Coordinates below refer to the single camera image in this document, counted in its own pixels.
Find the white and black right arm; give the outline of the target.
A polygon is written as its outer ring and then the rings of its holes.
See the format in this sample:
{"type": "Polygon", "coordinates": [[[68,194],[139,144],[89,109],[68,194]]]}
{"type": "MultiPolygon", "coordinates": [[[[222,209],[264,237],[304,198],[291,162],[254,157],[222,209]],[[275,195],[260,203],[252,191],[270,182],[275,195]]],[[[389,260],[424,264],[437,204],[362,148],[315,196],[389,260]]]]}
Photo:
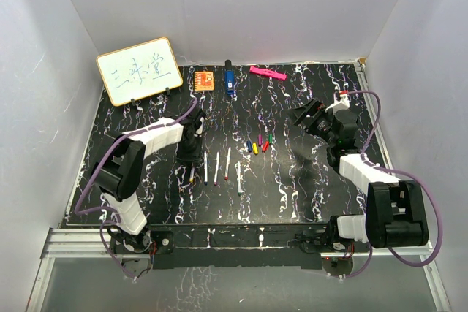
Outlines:
{"type": "Polygon", "coordinates": [[[363,215],[333,216],[321,241],[343,251],[352,241],[374,248],[424,246],[429,240],[421,187],[373,165],[356,146],[358,117],[347,103],[326,107],[312,99],[289,111],[294,125],[327,145],[329,165],[366,195],[363,215]]]}

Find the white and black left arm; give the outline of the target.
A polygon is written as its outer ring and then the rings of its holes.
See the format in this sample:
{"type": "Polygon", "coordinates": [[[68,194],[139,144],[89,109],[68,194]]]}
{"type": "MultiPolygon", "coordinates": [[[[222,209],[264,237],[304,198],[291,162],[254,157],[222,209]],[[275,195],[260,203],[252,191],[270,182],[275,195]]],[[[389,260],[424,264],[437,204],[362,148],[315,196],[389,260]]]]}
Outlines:
{"type": "Polygon", "coordinates": [[[206,113],[195,108],[177,121],[160,118],[139,134],[126,132],[127,138],[112,151],[97,173],[94,184],[116,211],[117,222],[107,233],[125,249],[146,251],[151,244],[147,219],[137,198],[146,159],[170,145],[176,145],[177,161],[187,167],[202,160],[202,136],[206,113]]]}

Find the white pen with yellow tip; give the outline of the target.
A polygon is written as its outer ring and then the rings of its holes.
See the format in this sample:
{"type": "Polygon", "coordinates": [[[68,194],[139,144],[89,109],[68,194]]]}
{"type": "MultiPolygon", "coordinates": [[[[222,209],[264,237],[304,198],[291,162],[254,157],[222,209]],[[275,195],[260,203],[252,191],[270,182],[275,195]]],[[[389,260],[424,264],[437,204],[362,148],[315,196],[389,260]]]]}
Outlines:
{"type": "Polygon", "coordinates": [[[189,177],[189,182],[193,183],[194,182],[194,177],[195,177],[195,168],[193,167],[190,172],[190,177],[189,177]]]}

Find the white pen with blue tip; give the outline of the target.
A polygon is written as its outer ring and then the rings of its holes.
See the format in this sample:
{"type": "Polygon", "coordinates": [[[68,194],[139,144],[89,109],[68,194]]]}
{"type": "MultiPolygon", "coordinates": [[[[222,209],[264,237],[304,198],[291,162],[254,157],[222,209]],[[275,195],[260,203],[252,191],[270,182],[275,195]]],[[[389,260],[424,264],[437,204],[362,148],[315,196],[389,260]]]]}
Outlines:
{"type": "Polygon", "coordinates": [[[208,153],[207,151],[203,152],[203,169],[204,169],[203,183],[205,186],[207,186],[208,185],[208,153]]]}

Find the white pen with purple tip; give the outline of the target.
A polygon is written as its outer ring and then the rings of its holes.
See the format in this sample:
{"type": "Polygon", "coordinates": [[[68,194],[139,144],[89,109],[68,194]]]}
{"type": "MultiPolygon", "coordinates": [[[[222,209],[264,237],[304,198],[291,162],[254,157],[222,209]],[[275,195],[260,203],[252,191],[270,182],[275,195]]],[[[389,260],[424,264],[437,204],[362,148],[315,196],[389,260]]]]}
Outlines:
{"type": "Polygon", "coordinates": [[[216,163],[214,168],[214,185],[218,185],[218,174],[219,174],[219,160],[220,160],[220,152],[216,152],[216,163]]]}

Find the yellow pen cap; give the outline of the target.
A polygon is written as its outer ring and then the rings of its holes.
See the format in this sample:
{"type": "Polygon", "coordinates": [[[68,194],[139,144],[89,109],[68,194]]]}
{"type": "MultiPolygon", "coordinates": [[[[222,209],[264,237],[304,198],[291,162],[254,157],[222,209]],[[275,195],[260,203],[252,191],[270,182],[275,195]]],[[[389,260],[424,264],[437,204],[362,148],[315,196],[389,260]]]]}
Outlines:
{"type": "Polygon", "coordinates": [[[255,142],[252,143],[252,151],[253,151],[254,155],[257,155],[259,153],[257,143],[255,143],[255,142]]]}

